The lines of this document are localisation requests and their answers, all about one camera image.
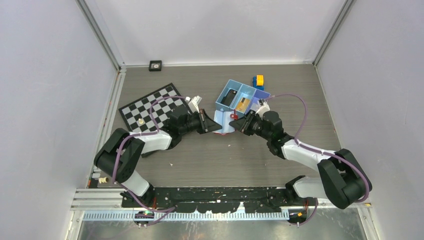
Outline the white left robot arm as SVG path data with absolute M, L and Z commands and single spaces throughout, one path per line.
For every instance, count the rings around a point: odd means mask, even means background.
M 153 186 L 136 171 L 141 155 L 170 150 L 193 131 L 206 134 L 221 128 L 204 109 L 189 113 L 185 107 L 177 107 L 167 114 L 158 131 L 140 133 L 116 129 L 94 157 L 93 164 L 131 191 L 141 207 L 148 207 L 154 199 Z

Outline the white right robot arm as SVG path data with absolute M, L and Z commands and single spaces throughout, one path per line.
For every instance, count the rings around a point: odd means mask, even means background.
M 247 136 L 265 139 L 273 155 L 300 163 L 319 174 L 318 177 L 300 175 L 285 184 L 285 198 L 291 205 L 316 198 L 327 199 L 337 208 L 346 209 L 367 200 L 372 184 L 351 151 L 345 148 L 328 151 L 299 141 L 285 132 L 275 111 L 259 115 L 251 110 L 229 124 Z

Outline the red leather card holder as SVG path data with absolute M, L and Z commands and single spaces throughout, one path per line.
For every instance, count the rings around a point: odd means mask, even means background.
M 213 131 L 215 134 L 226 135 L 236 131 L 236 129 L 230 126 L 230 122 L 243 117 L 245 114 L 233 109 L 232 111 L 221 111 L 215 110 L 214 121 L 221 125 L 221 129 Z

